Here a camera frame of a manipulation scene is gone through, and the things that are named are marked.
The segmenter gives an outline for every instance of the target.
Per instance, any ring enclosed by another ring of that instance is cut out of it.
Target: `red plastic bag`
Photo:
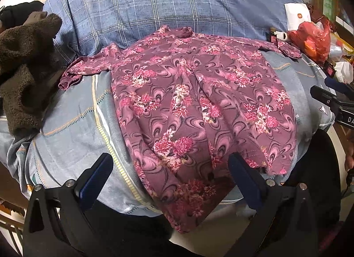
[[[309,58],[322,65],[328,58],[331,48],[331,27],[328,20],[323,25],[323,31],[313,23],[304,21],[298,30],[288,32],[288,37]]]

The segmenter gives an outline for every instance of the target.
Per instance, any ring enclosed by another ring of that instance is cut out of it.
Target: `brown fleece jacket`
[[[53,38],[62,20],[33,14],[24,25],[0,35],[0,96],[13,135],[39,130],[62,70],[53,66]]]

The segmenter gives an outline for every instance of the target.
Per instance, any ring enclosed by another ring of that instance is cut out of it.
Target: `silver bolt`
[[[74,179],[69,179],[68,181],[65,182],[66,187],[72,187],[75,184]]]
[[[39,190],[41,190],[43,188],[43,185],[42,184],[37,184],[34,188],[33,188],[33,190],[34,191],[39,191]]]
[[[307,189],[307,185],[305,183],[300,183],[299,187],[301,190],[306,190]]]
[[[270,186],[270,187],[273,187],[273,186],[275,186],[275,184],[276,184],[273,179],[267,179],[265,182],[266,182],[267,185]]]

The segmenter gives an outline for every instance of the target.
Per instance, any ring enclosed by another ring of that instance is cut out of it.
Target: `purple blouse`
[[[235,186],[229,154],[239,152],[269,174],[290,168],[293,107],[259,49],[301,58],[285,42],[163,26],[126,50],[111,44],[80,57],[60,88],[112,71],[117,118],[137,174],[171,225],[188,232]]]

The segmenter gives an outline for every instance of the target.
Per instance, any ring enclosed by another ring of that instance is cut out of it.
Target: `bed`
[[[55,54],[66,67],[79,56],[96,54],[115,42],[127,48],[162,25],[188,26],[198,33],[265,40],[269,27],[286,30],[284,3],[302,0],[47,0],[44,10],[63,19],[54,40]],[[306,152],[318,128],[326,129],[334,116],[313,100],[309,88],[329,90],[322,71],[306,56],[299,61],[277,53],[264,56],[288,92],[296,112],[297,149],[292,168]],[[39,134],[16,140],[0,118],[0,160],[29,197],[31,186],[45,187],[76,179],[103,152],[113,153],[116,167],[99,200],[126,214],[156,216],[156,208],[134,169],[115,116],[109,73],[86,76],[68,91],[59,91]],[[286,175],[267,176],[278,182]],[[220,207],[242,195],[235,188]]]

